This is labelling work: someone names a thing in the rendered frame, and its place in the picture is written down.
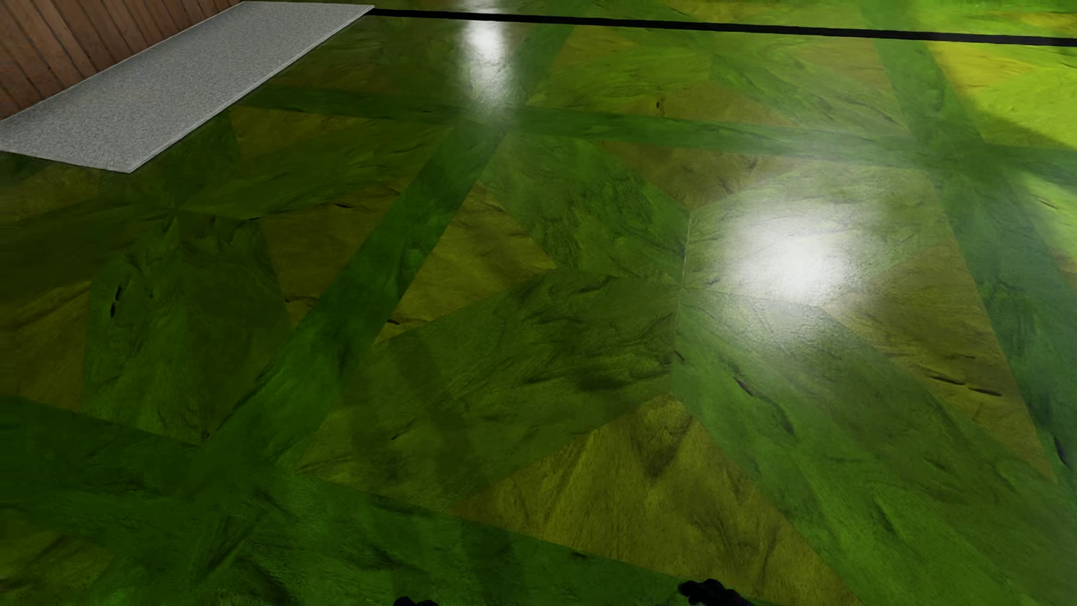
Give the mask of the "grey speckled counter slab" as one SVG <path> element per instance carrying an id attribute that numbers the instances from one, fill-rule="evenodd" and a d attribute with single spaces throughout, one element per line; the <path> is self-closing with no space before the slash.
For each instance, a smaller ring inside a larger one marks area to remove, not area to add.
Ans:
<path id="1" fill-rule="evenodd" d="M 132 172 L 370 9 L 246 0 L 0 121 L 0 151 Z"/>

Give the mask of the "brown wooden slatted furniture panel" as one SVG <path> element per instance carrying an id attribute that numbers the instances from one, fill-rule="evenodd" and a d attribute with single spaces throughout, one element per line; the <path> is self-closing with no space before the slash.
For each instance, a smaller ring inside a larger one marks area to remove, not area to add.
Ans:
<path id="1" fill-rule="evenodd" d="M 0 119 L 241 0 L 0 0 Z"/>

